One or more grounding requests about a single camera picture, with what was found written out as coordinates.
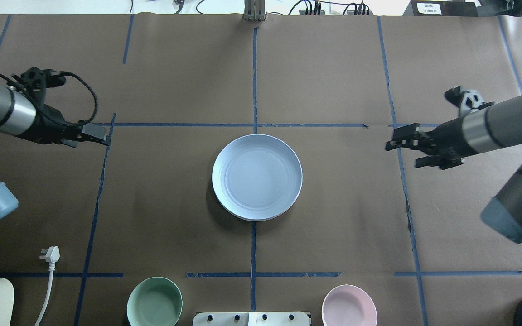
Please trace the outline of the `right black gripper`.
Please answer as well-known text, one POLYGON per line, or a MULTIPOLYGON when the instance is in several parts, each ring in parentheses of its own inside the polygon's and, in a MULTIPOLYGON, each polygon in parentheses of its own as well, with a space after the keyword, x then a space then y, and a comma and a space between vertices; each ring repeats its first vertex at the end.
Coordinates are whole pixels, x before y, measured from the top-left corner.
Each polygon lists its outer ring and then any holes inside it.
POLYGON ((442 123, 431 131, 424 131, 421 124, 413 123, 393 130, 385 150, 408 148, 422 151, 426 157, 415 160, 415 168, 437 167, 446 170, 465 163, 465 158, 476 155, 463 134, 463 119, 471 113, 482 113, 495 105, 486 102, 477 90, 462 86, 453 87, 444 93, 445 99, 458 108, 458 117, 442 123))

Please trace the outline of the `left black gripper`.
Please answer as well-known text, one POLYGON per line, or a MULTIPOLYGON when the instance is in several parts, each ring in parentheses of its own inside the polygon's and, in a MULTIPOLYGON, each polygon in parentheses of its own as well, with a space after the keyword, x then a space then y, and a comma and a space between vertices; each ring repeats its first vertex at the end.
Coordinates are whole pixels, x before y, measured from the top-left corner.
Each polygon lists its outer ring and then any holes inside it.
POLYGON ((111 138, 107 130, 94 123, 85 124, 85 120, 68 122, 57 109, 46 105, 46 91, 50 87, 61 87, 66 83, 66 76, 74 77, 81 84, 85 81, 72 72, 57 72, 53 69, 32 67, 21 76, 12 74, 12 85, 18 86, 20 94, 33 105, 35 118, 31 126, 17 137, 38 144, 63 144, 77 148, 81 143, 97 143, 110 146, 111 138))

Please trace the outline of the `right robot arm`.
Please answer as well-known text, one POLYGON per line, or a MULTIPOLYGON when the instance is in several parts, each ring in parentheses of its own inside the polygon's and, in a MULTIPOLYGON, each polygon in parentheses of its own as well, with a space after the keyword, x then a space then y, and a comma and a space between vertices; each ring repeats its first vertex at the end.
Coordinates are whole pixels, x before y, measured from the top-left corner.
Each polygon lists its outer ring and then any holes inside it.
MULTIPOLYGON (((444 97, 458 109, 456 118, 431 130, 419 123, 395 128, 386 151, 410 149, 423 156, 415 167, 446 170, 467 158, 491 153, 522 151, 522 94, 502 102, 489 102, 474 89, 456 86, 444 97)), ((522 157, 517 168, 480 213, 485 225, 513 243, 522 243, 522 157)))

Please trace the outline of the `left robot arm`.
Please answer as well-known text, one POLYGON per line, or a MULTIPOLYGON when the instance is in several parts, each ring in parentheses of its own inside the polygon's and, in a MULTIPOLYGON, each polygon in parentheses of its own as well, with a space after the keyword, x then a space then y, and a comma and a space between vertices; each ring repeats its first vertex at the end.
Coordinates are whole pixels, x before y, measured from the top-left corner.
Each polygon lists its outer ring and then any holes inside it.
MULTIPOLYGON (((93 122, 98 109, 95 91, 73 72, 31 67, 11 77, 0 73, 0 138, 70 147, 82 142, 109 146, 109 132, 93 122), (46 103, 49 89, 64 86, 68 77, 74 78, 90 92, 93 109, 89 118, 70 122, 60 110, 46 103)), ((16 196, 0 180, 0 220, 18 207, 16 196)))

